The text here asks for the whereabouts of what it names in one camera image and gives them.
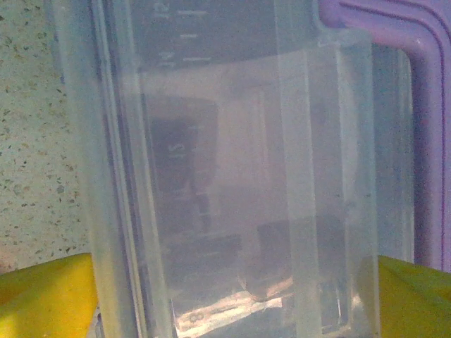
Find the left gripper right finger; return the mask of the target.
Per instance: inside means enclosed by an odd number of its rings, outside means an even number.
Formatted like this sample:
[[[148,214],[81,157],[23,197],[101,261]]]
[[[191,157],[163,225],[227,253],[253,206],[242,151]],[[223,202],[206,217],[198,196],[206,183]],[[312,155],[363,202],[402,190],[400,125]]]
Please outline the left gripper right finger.
[[[374,337],[449,337],[450,274],[387,256],[362,260],[362,304]]]

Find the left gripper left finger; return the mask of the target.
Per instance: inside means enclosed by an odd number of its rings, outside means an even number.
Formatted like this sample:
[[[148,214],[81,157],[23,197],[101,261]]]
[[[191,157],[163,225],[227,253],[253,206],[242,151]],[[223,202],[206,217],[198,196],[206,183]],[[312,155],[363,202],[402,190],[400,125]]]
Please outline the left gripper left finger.
[[[89,253],[1,276],[2,337],[86,337],[96,307]]]

